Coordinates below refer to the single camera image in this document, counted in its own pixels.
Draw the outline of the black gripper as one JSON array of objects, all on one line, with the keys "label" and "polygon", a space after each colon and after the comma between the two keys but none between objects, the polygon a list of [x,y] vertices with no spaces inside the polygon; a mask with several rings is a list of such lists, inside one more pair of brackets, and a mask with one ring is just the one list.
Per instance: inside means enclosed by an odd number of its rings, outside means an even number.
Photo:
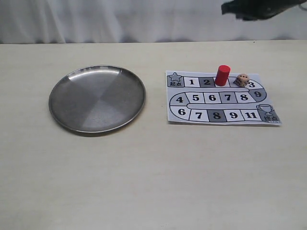
[{"label": "black gripper", "polygon": [[268,20],[306,0],[231,0],[221,5],[221,14],[235,14],[242,21]]}]

